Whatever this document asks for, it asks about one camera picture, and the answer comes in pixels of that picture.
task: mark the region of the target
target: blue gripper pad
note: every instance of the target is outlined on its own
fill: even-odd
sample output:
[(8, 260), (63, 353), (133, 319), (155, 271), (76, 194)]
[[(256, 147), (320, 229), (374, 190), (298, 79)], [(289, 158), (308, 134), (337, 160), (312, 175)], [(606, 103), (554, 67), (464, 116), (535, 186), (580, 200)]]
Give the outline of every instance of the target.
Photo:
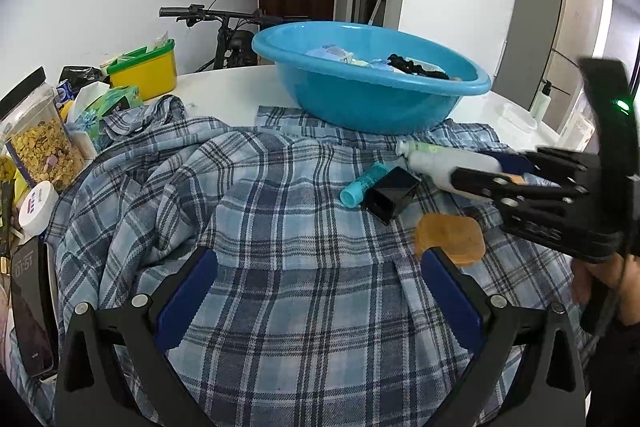
[(480, 151), (480, 154), (492, 156), (500, 162), (502, 172), (514, 174), (516, 176), (524, 176), (528, 172), (534, 172), (535, 167), (531, 160), (519, 154), (509, 154), (506, 152)]
[(156, 346), (161, 353), (180, 345), (193, 317), (218, 276), (218, 258), (209, 248), (158, 315)]
[(440, 248), (437, 250), (439, 253), (430, 248), (422, 254), (422, 278), (460, 346), (478, 353), (484, 345), (484, 323), (461, 286), (462, 278), (468, 276)]

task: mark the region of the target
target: white table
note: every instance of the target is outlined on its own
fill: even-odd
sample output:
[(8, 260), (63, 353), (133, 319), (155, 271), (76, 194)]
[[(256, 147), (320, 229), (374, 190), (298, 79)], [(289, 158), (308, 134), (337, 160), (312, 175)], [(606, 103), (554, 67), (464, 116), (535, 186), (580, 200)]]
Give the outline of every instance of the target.
[[(275, 66), (205, 71), (178, 77), (172, 91), (180, 96), (191, 116), (215, 116), (232, 126), (251, 126), (259, 105), (299, 107), (279, 81)], [(500, 141), (515, 150), (553, 146), (558, 134), (546, 124), (526, 133), (498, 114), (507, 102), (493, 91), (482, 96), (466, 96), (450, 117), (459, 123), (487, 123)]]

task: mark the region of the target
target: yellow container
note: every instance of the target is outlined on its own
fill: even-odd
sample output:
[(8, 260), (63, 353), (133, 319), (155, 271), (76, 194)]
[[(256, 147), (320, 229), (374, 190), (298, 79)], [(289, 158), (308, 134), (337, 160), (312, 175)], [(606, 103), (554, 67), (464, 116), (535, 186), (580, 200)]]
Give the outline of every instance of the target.
[(175, 41), (169, 39), (150, 53), (140, 48), (114, 60), (107, 74), (114, 87), (138, 86), (140, 98), (149, 100), (175, 89)]

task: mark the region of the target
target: cereal jar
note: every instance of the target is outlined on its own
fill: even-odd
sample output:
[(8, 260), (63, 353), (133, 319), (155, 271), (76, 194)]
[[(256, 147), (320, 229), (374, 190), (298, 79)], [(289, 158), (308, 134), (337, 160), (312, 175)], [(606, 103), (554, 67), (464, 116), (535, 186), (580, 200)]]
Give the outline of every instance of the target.
[(0, 101), (0, 140), (30, 187), (49, 181), (62, 192), (84, 160), (56, 110), (53, 87), (40, 68)]

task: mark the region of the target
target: green lid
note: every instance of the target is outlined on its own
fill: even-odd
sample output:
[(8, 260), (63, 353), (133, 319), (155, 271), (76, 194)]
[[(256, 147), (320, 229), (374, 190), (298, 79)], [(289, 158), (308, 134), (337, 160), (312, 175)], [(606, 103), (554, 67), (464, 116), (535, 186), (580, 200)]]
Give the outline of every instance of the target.
[(129, 60), (123, 60), (118, 63), (118, 59), (114, 60), (110, 66), (107, 66), (107, 74), (119, 73), (127, 68), (142, 64), (152, 58), (160, 57), (166, 53), (169, 53), (175, 48), (175, 41), (169, 39), (164, 46), (154, 49), (152, 52), (147, 53), (146, 47), (135, 50), (134, 52), (127, 53), (120, 58), (128, 58)]

